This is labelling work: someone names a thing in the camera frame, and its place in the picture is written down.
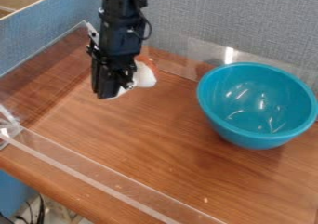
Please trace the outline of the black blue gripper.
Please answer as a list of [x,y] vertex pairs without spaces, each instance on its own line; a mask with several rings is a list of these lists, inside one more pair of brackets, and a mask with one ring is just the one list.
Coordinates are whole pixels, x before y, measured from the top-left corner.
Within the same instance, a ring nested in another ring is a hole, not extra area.
[[[140,53],[146,25],[150,24],[142,8],[148,0],[102,0],[98,12],[99,33],[90,32],[88,53],[92,58],[92,90],[99,99],[111,99],[119,88],[132,89],[136,72],[134,57]],[[119,79],[116,71],[122,69]]]

